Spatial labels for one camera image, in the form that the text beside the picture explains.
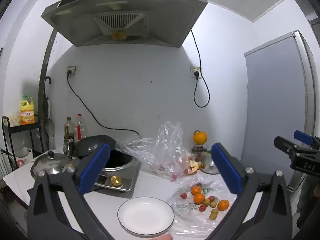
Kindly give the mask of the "mandarin orange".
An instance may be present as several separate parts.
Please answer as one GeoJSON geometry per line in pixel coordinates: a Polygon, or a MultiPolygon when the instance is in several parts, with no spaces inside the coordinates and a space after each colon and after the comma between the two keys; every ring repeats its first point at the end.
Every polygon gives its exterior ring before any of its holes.
{"type": "Polygon", "coordinates": [[[191,188],[191,194],[193,196],[197,195],[197,194],[200,194],[202,191],[202,188],[198,185],[194,185],[192,188],[191,188]]]}
{"type": "Polygon", "coordinates": [[[193,196],[193,201],[196,205],[203,204],[204,200],[206,199],[205,195],[202,193],[197,193],[193,196]]]}
{"type": "Polygon", "coordinates": [[[223,199],[223,200],[220,200],[218,203],[217,203],[217,209],[219,211],[226,211],[230,206],[230,202],[226,199],[223,199]]]}

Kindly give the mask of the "yellow small fruit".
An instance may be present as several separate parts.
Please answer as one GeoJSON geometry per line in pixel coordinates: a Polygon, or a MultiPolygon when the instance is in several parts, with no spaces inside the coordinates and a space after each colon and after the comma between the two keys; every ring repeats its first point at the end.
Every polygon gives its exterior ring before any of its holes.
{"type": "Polygon", "coordinates": [[[210,202],[210,207],[216,207],[216,205],[217,205],[217,203],[216,203],[216,201],[212,201],[212,202],[210,202]]]}
{"type": "Polygon", "coordinates": [[[207,198],[207,199],[204,200],[203,203],[204,203],[204,205],[208,206],[210,204],[210,200],[207,198]]]}
{"type": "Polygon", "coordinates": [[[209,215],[209,219],[216,220],[218,213],[219,213],[218,209],[212,209],[212,211],[210,212],[210,215],[209,215]]]}

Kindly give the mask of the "cherry tomato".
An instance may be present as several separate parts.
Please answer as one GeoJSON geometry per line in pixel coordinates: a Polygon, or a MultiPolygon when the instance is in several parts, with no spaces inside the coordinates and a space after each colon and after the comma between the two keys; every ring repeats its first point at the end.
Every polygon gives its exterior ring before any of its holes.
{"type": "Polygon", "coordinates": [[[182,194],[181,194],[181,198],[182,198],[182,199],[186,199],[186,198],[187,198],[187,194],[186,194],[185,192],[182,193],[182,194]]]}
{"type": "Polygon", "coordinates": [[[207,208],[206,204],[202,204],[199,206],[199,211],[204,212],[206,210],[206,208],[207,208]]]}
{"type": "Polygon", "coordinates": [[[215,201],[215,197],[214,196],[210,196],[208,199],[210,200],[210,202],[215,201]]]}

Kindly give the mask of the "grey refrigerator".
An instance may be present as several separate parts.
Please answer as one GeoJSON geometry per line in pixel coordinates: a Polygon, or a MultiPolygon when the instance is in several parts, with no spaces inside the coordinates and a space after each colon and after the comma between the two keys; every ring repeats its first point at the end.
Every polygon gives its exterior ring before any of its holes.
{"type": "Polygon", "coordinates": [[[296,130],[313,134],[316,123],[315,62],[300,31],[245,53],[248,77],[247,124],[241,162],[260,173],[281,170],[295,192],[304,174],[274,146],[277,136],[302,145],[296,130]]]}

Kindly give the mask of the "steel wok lid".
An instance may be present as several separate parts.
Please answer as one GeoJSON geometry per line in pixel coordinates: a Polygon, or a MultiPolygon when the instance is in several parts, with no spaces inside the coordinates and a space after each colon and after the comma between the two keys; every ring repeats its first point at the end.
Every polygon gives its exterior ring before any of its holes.
{"type": "Polygon", "coordinates": [[[48,174],[58,174],[64,172],[69,166],[77,167],[79,163],[79,158],[71,158],[64,153],[48,151],[35,159],[30,173],[36,179],[38,173],[42,170],[48,174]]]}

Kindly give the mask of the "printed plastic bag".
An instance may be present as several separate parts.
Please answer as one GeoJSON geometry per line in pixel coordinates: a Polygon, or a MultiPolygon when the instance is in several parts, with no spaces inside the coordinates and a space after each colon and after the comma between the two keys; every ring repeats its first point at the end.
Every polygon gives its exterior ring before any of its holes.
{"type": "Polygon", "coordinates": [[[227,215],[235,200],[236,194],[229,191],[221,178],[202,176],[191,178],[181,183],[167,198],[167,203],[172,207],[175,214],[175,220],[170,232],[185,237],[207,237],[227,215]],[[216,220],[210,220],[210,212],[212,209],[217,209],[217,207],[208,205],[204,212],[200,212],[200,205],[194,203],[193,195],[191,194],[191,188],[194,185],[202,188],[201,193],[205,195],[206,199],[214,196],[216,203],[223,199],[228,200],[230,202],[229,208],[226,211],[219,211],[216,220]],[[181,198],[181,194],[184,192],[187,194],[186,199],[181,198]]]}

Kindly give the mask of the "small steel saucepan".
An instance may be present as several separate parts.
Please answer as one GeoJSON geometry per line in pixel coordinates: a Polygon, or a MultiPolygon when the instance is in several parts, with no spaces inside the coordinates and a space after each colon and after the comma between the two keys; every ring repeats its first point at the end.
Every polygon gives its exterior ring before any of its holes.
{"type": "Polygon", "coordinates": [[[220,173],[210,155],[203,155],[200,158],[199,168],[206,174],[215,175],[220,173]]]}

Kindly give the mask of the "black wok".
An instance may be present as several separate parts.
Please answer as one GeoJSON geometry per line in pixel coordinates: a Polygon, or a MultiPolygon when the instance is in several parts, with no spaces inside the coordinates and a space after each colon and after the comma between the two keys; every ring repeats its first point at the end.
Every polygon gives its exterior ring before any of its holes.
{"type": "Polygon", "coordinates": [[[74,155],[79,159],[90,155],[101,145],[107,144],[110,149],[110,157],[103,171],[117,171],[132,165],[133,157],[116,150],[116,141],[108,135],[95,135],[81,139],[75,147],[74,155]]]}

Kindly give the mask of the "induction cooker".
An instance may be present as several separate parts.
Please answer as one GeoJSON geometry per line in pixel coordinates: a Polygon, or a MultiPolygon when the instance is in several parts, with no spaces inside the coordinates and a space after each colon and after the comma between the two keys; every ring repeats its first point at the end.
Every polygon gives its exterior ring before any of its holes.
{"type": "Polygon", "coordinates": [[[111,156],[100,173],[95,186],[130,192],[134,189],[140,170],[140,162],[127,154],[111,156]]]}

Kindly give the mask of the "large orange on box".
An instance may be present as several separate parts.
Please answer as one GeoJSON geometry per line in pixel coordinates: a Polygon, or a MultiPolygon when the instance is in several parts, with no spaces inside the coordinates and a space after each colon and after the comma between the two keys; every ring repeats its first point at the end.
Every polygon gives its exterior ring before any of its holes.
{"type": "Polygon", "coordinates": [[[196,145],[203,145],[207,142],[207,133],[196,130],[193,135],[193,142],[196,145]]]}

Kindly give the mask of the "black umbrella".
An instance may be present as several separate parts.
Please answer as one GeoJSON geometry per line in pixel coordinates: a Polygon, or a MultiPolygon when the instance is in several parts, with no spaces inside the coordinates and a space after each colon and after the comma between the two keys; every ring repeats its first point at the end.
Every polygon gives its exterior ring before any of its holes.
{"type": "Polygon", "coordinates": [[[49,96],[46,94],[46,83],[52,84],[52,78],[46,76],[43,82],[43,100],[42,100],[42,111],[43,111],[43,125],[45,130],[45,138],[48,150],[54,148],[54,123],[52,120],[52,108],[49,96]]]}

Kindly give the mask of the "oil bottle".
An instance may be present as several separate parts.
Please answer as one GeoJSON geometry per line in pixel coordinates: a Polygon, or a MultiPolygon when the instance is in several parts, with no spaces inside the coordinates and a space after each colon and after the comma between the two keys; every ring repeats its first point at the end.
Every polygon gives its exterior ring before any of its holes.
{"type": "Polygon", "coordinates": [[[66,118],[66,122],[64,124],[64,139],[71,141],[74,140],[74,124],[72,123],[70,116],[66,118]]]}

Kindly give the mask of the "black shelf rack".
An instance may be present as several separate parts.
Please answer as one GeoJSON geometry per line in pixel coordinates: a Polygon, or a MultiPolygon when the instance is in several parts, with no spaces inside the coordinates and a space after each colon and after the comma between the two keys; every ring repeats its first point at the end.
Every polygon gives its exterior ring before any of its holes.
{"type": "Polygon", "coordinates": [[[42,127],[37,115],[35,123],[18,126],[13,126],[8,116],[2,116],[1,128],[4,141],[4,149],[1,151],[7,156],[12,171],[18,168],[19,154],[31,153],[33,157],[38,157],[44,153],[42,127]]]}

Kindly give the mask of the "red label bottle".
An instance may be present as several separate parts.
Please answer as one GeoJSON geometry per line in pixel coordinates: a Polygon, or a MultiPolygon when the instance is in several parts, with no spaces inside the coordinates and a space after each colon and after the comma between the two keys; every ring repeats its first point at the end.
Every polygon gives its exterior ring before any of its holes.
{"type": "Polygon", "coordinates": [[[75,140],[79,142],[80,140],[87,137],[87,129],[81,114],[77,115],[75,123],[75,140]]]}

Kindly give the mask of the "white round plate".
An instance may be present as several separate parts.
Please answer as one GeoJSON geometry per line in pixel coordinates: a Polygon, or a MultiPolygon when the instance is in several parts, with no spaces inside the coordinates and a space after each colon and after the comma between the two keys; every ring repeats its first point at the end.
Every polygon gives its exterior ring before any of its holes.
{"type": "Polygon", "coordinates": [[[125,201],[117,211],[121,226],[140,236],[155,236],[166,232],[175,220],[172,207],[153,197],[136,197],[125,201]]]}

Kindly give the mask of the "yellow detergent bottle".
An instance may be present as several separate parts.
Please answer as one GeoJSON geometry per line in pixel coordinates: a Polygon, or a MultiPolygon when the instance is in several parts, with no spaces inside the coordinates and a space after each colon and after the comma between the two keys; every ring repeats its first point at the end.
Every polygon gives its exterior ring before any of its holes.
{"type": "Polygon", "coordinates": [[[22,96],[22,101],[20,102],[20,123],[21,125],[29,125],[35,123],[35,107],[33,102],[33,97],[28,101],[26,95],[22,96]]]}

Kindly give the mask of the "clear plastic bag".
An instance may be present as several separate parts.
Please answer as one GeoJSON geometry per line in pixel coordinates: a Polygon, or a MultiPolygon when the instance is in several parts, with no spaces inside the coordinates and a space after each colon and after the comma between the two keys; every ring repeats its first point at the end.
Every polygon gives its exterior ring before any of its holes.
{"type": "Polygon", "coordinates": [[[191,174],[191,152],[183,145],[183,129],[179,122],[161,125],[155,138],[116,142],[115,149],[136,158],[145,168],[170,181],[191,174]]]}

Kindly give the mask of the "stainless range hood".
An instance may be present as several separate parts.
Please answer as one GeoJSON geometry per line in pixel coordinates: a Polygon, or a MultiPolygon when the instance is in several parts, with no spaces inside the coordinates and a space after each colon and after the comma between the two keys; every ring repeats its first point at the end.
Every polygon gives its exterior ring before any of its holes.
{"type": "Polygon", "coordinates": [[[76,47],[147,44],[180,48],[207,0],[61,0],[41,17],[76,47]]]}

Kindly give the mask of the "right wall socket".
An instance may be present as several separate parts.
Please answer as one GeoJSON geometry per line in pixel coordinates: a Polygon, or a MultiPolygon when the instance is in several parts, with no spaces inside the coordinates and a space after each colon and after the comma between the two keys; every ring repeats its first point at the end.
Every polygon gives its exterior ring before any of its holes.
{"type": "Polygon", "coordinates": [[[190,67],[190,77],[195,79],[201,79],[200,67],[190,67]]]}

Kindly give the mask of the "wall socket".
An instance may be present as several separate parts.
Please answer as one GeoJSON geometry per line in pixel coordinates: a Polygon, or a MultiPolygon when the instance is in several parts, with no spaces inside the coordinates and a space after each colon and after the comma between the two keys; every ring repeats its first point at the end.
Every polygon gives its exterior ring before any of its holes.
{"type": "Polygon", "coordinates": [[[67,76],[75,75],[76,72],[76,66],[69,66],[67,68],[67,76]]]}
{"type": "Polygon", "coordinates": [[[195,79],[201,79],[200,67],[190,67],[190,77],[195,79]]]}

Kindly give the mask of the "left wall socket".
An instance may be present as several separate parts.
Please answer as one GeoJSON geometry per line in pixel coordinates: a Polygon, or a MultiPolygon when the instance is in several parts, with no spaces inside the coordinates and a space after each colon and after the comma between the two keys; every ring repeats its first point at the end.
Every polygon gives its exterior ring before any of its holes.
{"type": "Polygon", "coordinates": [[[76,72],[76,66],[69,66],[67,68],[67,76],[75,75],[76,72]]]}

